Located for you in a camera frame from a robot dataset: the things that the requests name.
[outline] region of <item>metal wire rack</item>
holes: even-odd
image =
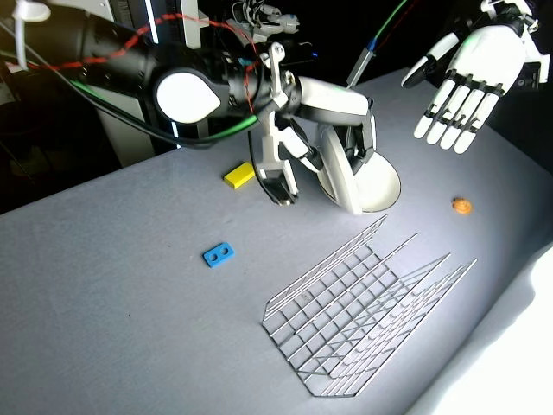
[[[386,219],[322,260],[274,296],[263,326],[314,396],[351,397],[372,377],[476,262],[441,279],[447,254],[399,278],[367,245]],[[435,280],[424,286],[424,282]]]

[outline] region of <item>white robotic hand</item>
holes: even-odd
[[[494,25],[476,29],[462,43],[449,63],[447,78],[416,126],[415,137],[426,137],[429,144],[439,142],[443,149],[453,147],[461,154],[473,142],[499,98],[517,80],[525,62],[538,62],[539,82],[547,82],[550,57],[537,51],[529,32],[536,29],[537,21],[523,14],[530,12],[527,6],[524,8],[525,2],[514,3],[515,15],[510,8],[508,18],[504,14]],[[489,1],[480,6],[492,16],[490,7]],[[493,9],[493,18],[497,17]],[[454,34],[444,37],[410,70],[402,86],[422,80],[436,60],[457,42]]]

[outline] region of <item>table surface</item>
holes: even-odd
[[[310,396],[260,321],[269,298],[382,214],[343,212],[297,165],[292,207],[255,181],[230,189],[221,177],[249,159],[235,137],[0,216],[1,412],[404,412],[546,242],[553,177],[487,127],[463,156],[413,138],[435,88],[402,90],[403,73],[359,87],[402,181],[372,248],[419,233],[391,262],[398,275],[447,252],[445,270],[479,261],[360,396]],[[453,211],[457,195],[472,215]],[[222,241],[236,255],[210,269],[201,254]]]

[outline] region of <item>black cable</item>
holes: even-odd
[[[2,21],[0,21],[0,29],[11,35],[14,39],[16,38],[16,34],[8,27],[6,26]],[[35,56],[35,58],[45,66],[49,66],[49,63],[42,58],[40,54],[38,54],[34,49],[32,49],[29,45],[25,45],[25,48]],[[186,137],[174,137],[173,135],[167,133],[164,130],[161,130],[159,128],[153,127],[151,125],[148,125],[144,123],[141,119],[131,116],[129,113],[122,111],[120,108],[117,108],[116,106],[110,104],[109,102],[105,102],[101,99],[98,99],[94,97],[93,95],[89,93],[85,93],[81,91],[78,87],[73,85],[63,74],[61,74],[58,71],[52,71],[54,74],[63,81],[66,85],[68,85],[71,89],[73,89],[81,98],[86,100],[89,104],[93,105],[97,109],[99,109],[102,112],[105,112],[108,115],[111,115],[112,117],[126,123],[127,125],[130,125],[133,128],[136,128],[137,130],[148,134],[149,136],[152,136],[154,138],[157,138],[159,140],[165,141],[170,144],[177,144],[184,147],[194,147],[194,148],[209,148],[212,145],[216,144],[219,141],[222,141],[230,136],[227,137],[218,137],[218,138],[209,138],[209,139],[202,139],[202,138],[186,138]],[[257,123],[252,124],[249,127],[245,128],[245,131],[253,130],[257,126]]]
[[[269,196],[271,201],[273,203],[276,203],[277,205],[280,204],[280,202],[277,200],[275,196],[267,189],[267,186],[265,186],[265,183],[261,179],[261,176],[259,175],[259,171],[257,170],[257,165],[255,162],[255,158],[253,156],[253,139],[251,138],[251,131],[248,131],[248,145],[250,147],[250,159],[251,159],[251,166],[253,167],[253,173],[256,175],[257,182],[259,183],[259,186],[263,189],[266,195]]]

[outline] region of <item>blue block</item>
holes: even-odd
[[[226,242],[223,242],[222,244],[215,246],[214,249],[210,249],[209,251],[204,253],[204,260],[210,267],[213,268],[214,266],[222,264],[233,256],[234,250]]]

